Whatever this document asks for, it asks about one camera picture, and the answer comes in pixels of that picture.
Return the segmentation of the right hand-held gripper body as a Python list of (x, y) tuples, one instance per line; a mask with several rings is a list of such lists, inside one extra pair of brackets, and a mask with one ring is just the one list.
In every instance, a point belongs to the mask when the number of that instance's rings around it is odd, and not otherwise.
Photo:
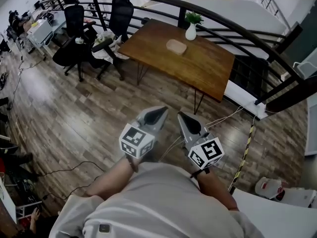
[(216, 164), (223, 156), (224, 150), (218, 137), (206, 132), (196, 141), (185, 144), (187, 157), (200, 170)]

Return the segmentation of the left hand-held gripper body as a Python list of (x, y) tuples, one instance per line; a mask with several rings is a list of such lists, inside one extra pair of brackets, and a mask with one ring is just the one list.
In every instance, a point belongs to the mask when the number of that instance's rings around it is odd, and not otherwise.
[(159, 132), (158, 124), (141, 123), (139, 120), (132, 120), (127, 123), (119, 137), (120, 149), (135, 159), (143, 158), (151, 151), (156, 142)]

